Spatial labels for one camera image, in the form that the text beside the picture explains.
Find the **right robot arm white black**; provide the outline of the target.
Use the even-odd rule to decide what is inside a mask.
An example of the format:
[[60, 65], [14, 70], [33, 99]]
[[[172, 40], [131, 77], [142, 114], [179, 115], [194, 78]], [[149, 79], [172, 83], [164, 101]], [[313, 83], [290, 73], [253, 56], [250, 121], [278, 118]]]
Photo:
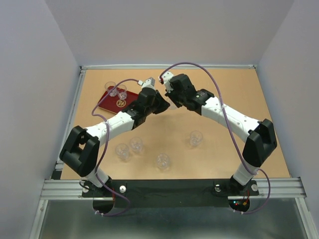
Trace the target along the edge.
[[209, 118], [230, 129], [231, 136], [238, 136], [244, 143], [240, 153], [242, 162], [232, 175], [229, 188], [234, 194], [241, 194], [256, 175], [257, 170], [277, 148], [274, 125], [268, 120], [250, 118], [235, 109], [222, 104], [213, 93], [206, 89], [196, 90], [186, 74], [173, 75], [167, 72], [160, 77], [165, 86], [166, 96], [180, 108]]

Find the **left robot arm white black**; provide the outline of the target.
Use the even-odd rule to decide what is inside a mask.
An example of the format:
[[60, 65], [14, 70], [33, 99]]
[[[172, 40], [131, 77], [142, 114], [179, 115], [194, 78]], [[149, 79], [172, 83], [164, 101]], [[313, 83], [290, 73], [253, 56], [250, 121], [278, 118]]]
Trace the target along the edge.
[[109, 120], [103, 119], [101, 123], [86, 128], [73, 127], [59, 159], [80, 177], [90, 181], [99, 196], [106, 196], [110, 193], [111, 184], [109, 176], [96, 168], [99, 148], [107, 145], [110, 139], [137, 128], [150, 114], [160, 114], [169, 106], [159, 91], [143, 88], [136, 100]]

